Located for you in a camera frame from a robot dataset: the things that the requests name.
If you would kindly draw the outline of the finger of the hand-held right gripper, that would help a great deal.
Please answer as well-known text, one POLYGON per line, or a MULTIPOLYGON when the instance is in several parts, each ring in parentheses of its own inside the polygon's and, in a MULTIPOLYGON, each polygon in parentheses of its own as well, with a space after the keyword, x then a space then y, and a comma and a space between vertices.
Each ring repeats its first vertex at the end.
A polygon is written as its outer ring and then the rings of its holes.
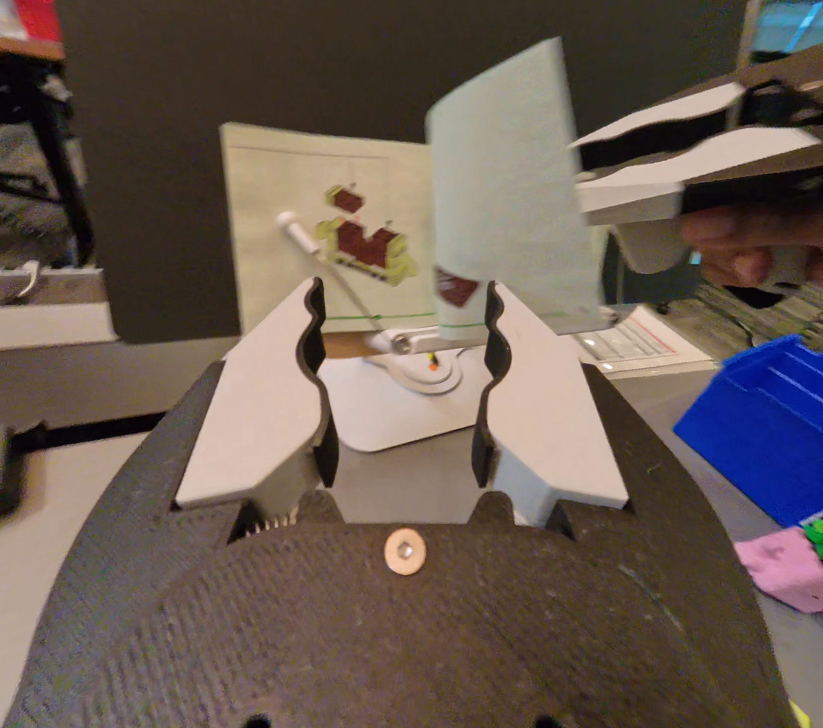
POLYGON ((660 154, 680 153, 725 131, 746 88, 731 82, 635 111, 577 139, 584 171, 660 154))
POLYGON ((778 176, 821 165, 817 129, 748 126, 715 135, 657 161, 621 167, 577 185, 584 216, 592 225, 675 218, 692 188, 778 176))

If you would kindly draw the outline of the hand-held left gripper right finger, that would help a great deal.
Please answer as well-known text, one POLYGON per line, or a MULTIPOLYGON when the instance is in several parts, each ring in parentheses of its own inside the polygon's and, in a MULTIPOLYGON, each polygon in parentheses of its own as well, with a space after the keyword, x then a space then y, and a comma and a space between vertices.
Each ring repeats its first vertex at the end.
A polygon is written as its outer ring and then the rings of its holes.
POLYGON ((487 287, 485 365, 471 447, 478 486, 509 497, 515 521, 544 528, 560 501, 630 500, 583 365, 502 283, 487 287))

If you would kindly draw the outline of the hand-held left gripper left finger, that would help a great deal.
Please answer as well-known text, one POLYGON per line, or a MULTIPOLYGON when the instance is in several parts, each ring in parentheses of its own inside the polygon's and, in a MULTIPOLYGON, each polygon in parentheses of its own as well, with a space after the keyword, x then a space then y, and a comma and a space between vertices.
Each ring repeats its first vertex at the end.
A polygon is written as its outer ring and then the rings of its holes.
POLYGON ((339 441, 327 388, 324 283, 309 278, 229 352, 175 501, 250 501, 293 517, 304 493, 334 484, 339 441))

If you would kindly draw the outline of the building instruction booklet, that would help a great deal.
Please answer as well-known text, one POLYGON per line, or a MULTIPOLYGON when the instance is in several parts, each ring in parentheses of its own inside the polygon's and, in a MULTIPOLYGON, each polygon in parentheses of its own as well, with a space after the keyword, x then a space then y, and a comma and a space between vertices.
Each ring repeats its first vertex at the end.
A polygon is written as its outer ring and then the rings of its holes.
POLYGON ((425 144, 224 124, 243 331, 312 276, 324 280, 332 332, 374 319, 381 330, 478 334, 489 281, 557 334, 599 328, 574 136, 560 37, 440 99, 425 144))

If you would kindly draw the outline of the person's right hand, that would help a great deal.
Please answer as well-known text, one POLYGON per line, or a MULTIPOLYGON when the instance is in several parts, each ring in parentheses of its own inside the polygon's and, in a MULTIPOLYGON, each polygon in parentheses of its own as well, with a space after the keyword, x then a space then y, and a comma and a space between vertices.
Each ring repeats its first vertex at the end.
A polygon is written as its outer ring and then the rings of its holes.
POLYGON ((806 281, 822 284, 821 206, 739 205, 711 208, 678 219, 682 239, 702 257, 705 277, 725 287, 760 288, 773 265, 773 249, 808 252, 806 281))

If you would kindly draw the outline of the laminated paper sheet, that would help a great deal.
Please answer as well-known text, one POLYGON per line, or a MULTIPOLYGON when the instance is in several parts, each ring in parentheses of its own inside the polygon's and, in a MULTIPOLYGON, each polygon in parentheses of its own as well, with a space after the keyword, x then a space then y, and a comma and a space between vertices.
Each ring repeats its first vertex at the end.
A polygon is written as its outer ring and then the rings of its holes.
POLYGON ((618 325, 571 334, 580 361, 607 379, 714 372, 718 363, 670 327, 655 311, 637 306, 618 325))

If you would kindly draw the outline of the white book stand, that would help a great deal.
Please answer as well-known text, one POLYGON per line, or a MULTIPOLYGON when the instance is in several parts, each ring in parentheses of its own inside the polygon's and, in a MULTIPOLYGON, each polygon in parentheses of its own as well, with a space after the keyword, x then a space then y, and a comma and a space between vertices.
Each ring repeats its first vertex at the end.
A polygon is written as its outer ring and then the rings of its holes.
POLYGON ((344 445, 377 453, 473 426, 481 391, 491 379, 486 345, 444 340, 435 326, 383 329, 296 214, 285 211, 276 222, 331 274, 374 329, 367 344, 376 354, 331 361, 320 370, 344 445))

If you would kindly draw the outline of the blue storage bin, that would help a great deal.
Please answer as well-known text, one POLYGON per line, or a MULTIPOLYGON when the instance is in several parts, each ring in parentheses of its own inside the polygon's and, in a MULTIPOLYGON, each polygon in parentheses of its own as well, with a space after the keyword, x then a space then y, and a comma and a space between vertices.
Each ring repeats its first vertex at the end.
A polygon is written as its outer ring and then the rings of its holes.
POLYGON ((791 334, 724 361, 674 434, 780 526, 822 511, 822 354, 791 334))

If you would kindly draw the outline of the pink pig planter toy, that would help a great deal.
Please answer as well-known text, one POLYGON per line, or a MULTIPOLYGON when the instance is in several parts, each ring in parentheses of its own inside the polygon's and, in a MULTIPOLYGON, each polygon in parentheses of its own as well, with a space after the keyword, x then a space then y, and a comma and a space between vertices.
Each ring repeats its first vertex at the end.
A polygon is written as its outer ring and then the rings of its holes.
POLYGON ((822 612, 822 520, 734 546, 756 587, 805 614, 822 612))

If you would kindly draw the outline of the wooden top desk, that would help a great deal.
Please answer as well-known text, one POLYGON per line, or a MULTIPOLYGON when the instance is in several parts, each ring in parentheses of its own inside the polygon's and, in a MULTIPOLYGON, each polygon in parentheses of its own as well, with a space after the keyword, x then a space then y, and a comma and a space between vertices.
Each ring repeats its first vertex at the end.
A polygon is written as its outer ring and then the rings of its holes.
POLYGON ((62 44, 41 40, 15 40, 2 37, 2 85, 8 85, 12 99, 32 126, 46 165, 54 181, 57 200, 67 215, 80 267, 96 258, 96 236, 85 193, 72 166, 63 129, 55 105, 43 90, 46 70, 63 74, 65 60, 62 44))

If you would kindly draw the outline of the red plastic crate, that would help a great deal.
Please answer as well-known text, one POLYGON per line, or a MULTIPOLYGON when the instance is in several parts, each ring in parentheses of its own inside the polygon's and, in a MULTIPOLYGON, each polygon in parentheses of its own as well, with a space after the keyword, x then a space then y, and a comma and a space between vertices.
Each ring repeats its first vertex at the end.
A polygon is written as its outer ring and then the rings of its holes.
POLYGON ((56 0, 12 0, 22 26, 30 39, 63 42, 56 0))

